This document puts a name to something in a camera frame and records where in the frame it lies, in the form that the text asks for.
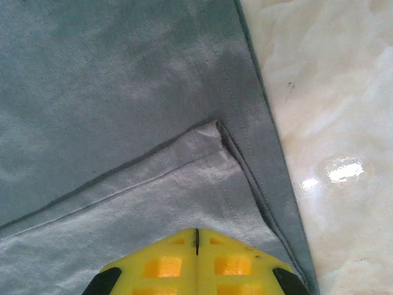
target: white marble surface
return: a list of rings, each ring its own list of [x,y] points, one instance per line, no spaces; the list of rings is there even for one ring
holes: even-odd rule
[[[393,1],[242,5],[322,294],[393,294]]]

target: square hole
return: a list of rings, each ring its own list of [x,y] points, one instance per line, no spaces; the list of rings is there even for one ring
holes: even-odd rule
[[[217,295],[266,295],[259,285],[219,285]]]
[[[249,275],[251,262],[244,256],[221,256],[214,260],[216,275]]]
[[[175,287],[140,288],[133,291],[133,295],[176,295]]]
[[[179,277],[182,270],[182,259],[179,257],[162,256],[150,260],[144,268],[144,278]]]

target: folded cloth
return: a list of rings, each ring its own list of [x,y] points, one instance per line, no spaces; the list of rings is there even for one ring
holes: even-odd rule
[[[244,32],[232,0],[3,1],[0,232],[217,118],[265,222],[316,292]]]
[[[3,294],[82,294],[105,264],[186,227],[208,227],[291,263],[216,125],[7,229]]]

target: seam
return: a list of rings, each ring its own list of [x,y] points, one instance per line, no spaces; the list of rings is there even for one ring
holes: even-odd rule
[[[202,157],[199,157],[199,158],[197,158],[197,159],[193,159],[193,160],[191,160],[191,161],[189,161],[189,162],[187,162],[187,163],[185,163],[185,164],[182,164],[181,166],[179,166],[179,167],[177,167],[177,168],[175,168],[175,169],[172,169],[172,170],[170,170],[170,171],[167,171],[167,172],[165,172],[165,173],[163,173],[163,174],[161,174],[161,175],[158,175],[158,176],[156,176],[156,177],[154,177],[154,178],[148,179],[147,181],[143,181],[143,182],[141,182],[141,183],[135,184],[134,186],[126,187],[126,188],[124,188],[124,189],[122,189],[122,190],[120,190],[120,191],[114,192],[113,194],[107,195],[107,196],[105,196],[104,198],[102,198],[102,199],[100,199],[100,200],[97,200],[97,201],[95,201],[95,202],[93,202],[93,203],[91,203],[91,204],[89,204],[89,205],[86,205],[86,206],[84,206],[84,207],[82,207],[82,208],[78,208],[78,209],[76,209],[76,210],[74,210],[74,211],[72,211],[72,212],[69,212],[69,213],[67,213],[67,214],[65,214],[65,215],[62,215],[62,216],[60,216],[60,217],[58,217],[58,218],[55,218],[55,219],[50,220],[50,221],[46,221],[46,222],[44,222],[44,223],[42,223],[42,224],[35,225],[35,226],[30,227],[30,228],[25,229],[25,230],[21,230],[21,231],[15,233],[15,234],[12,234],[12,235],[7,236],[7,237],[0,238],[0,242],[3,241],[3,240],[7,240],[7,239],[9,239],[9,238],[16,237],[16,236],[18,236],[18,235],[24,234],[24,233],[29,232],[29,231],[31,231],[31,230],[38,229],[38,228],[44,227],[44,226],[48,226],[48,225],[50,225],[51,223],[54,223],[54,222],[59,221],[59,220],[61,220],[61,219],[67,218],[68,216],[77,214],[77,213],[79,213],[79,212],[81,212],[81,211],[85,211],[86,209],[89,209],[90,207],[93,207],[93,206],[95,206],[95,205],[99,205],[100,203],[103,203],[103,202],[107,202],[107,201],[109,201],[110,199],[116,198],[116,197],[118,197],[118,196],[120,196],[120,195],[122,195],[122,194],[124,194],[124,193],[127,193],[127,192],[129,192],[129,191],[132,191],[132,190],[137,189],[137,188],[139,188],[139,187],[142,187],[142,186],[144,186],[144,185],[146,185],[146,184],[152,183],[152,182],[154,182],[154,181],[156,181],[156,180],[162,179],[162,178],[164,178],[165,176],[168,176],[168,175],[170,175],[171,173],[173,173],[173,172],[175,172],[175,171],[178,171],[179,169],[184,168],[184,167],[187,166],[187,165],[190,165],[190,164],[192,164],[192,163],[194,163],[194,162],[197,162],[197,161],[199,161],[199,160],[202,160],[202,159],[204,159],[204,158],[206,158],[206,157],[208,157],[208,156],[210,156],[210,155],[213,155],[213,154],[219,152],[221,149],[223,149],[223,147],[221,147],[220,149],[217,149],[217,150],[215,150],[215,151],[212,151],[212,152],[210,152],[210,153],[208,153],[208,154],[206,154],[206,155],[204,155],[204,156],[202,156]]]

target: dark crease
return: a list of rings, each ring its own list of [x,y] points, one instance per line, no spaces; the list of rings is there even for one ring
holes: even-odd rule
[[[87,181],[86,183],[84,183],[83,185],[81,185],[78,188],[74,189],[73,191],[68,192],[67,194],[62,195],[61,197],[58,197],[55,200],[52,200],[51,202],[49,202],[48,204],[46,204],[45,206],[39,208],[36,211],[32,211],[32,212],[30,212],[30,213],[28,213],[26,215],[23,215],[22,217],[16,218],[16,219],[14,219],[12,221],[9,221],[9,222],[1,225],[0,226],[0,230],[5,229],[6,227],[12,226],[12,225],[14,225],[14,224],[16,224],[18,222],[24,221],[24,220],[26,220],[26,219],[34,216],[34,215],[37,215],[37,214],[39,214],[39,213],[41,213],[41,212],[43,212],[43,211],[45,211],[45,210],[47,210],[49,208],[51,208],[51,207],[61,203],[61,202],[64,202],[64,201],[66,201],[66,200],[76,196],[77,194],[80,194],[84,190],[94,186],[95,184],[98,184],[99,182],[107,179],[108,177],[110,177],[110,176],[112,176],[112,175],[114,175],[114,174],[116,174],[116,173],[118,173],[118,172],[120,172],[120,171],[122,171],[122,170],[124,170],[124,169],[126,169],[126,168],[128,168],[130,166],[132,166],[132,165],[135,165],[135,164],[145,160],[146,158],[154,155],[155,153],[157,153],[158,151],[160,151],[160,150],[162,150],[164,148],[167,148],[168,146],[172,145],[176,140],[178,140],[180,137],[182,137],[187,132],[191,131],[194,128],[197,128],[197,127],[205,125],[205,124],[207,124],[209,122],[212,122],[212,121],[215,120],[215,118],[216,118],[216,115],[215,114],[211,114],[210,116],[208,116],[207,119],[202,120],[202,121],[198,122],[195,125],[192,125],[190,128],[186,129],[186,131],[182,132],[180,135],[177,135],[176,137],[174,137],[174,138],[172,138],[172,139],[170,139],[168,141],[165,141],[164,143],[159,144],[158,146],[155,146],[153,149],[151,149],[149,152],[145,153],[144,155],[142,155],[142,156],[140,156],[138,158],[135,158],[135,159],[133,159],[131,161],[125,162],[125,163],[121,164],[120,166],[118,166],[116,168],[113,168],[113,169],[111,169],[111,170],[109,170],[109,171],[107,171],[107,172],[97,176],[96,178],[93,178],[92,180]]]

